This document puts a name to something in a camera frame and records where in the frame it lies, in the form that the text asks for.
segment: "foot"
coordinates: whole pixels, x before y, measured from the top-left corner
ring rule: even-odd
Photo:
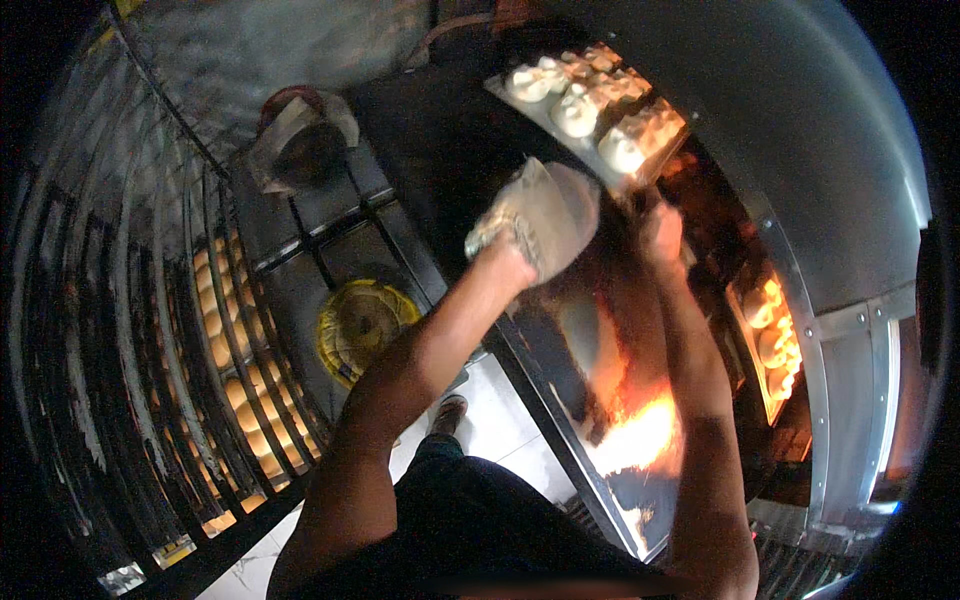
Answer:
[[[587,247],[597,230],[600,190],[586,175],[557,162],[527,158],[503,186],[465,243],[467,257],[496,240],[504,229],[544,283]]]
[[[453,395],[444,398],[440,403],[440,410],[437,411],[437,417],[430,426],[431,433],[445,433],[453,435],[457,430],[457,425],[463,420],[467,413],[467,399],[463,396]]]

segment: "metal grate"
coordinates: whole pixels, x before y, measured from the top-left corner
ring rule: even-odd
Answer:
[[[5,344],[36,471],[116,595],[232,564],[302,498],[331,428],[281,351],[226,172],[119,12],[91,31],[108,23],[41,116]]]

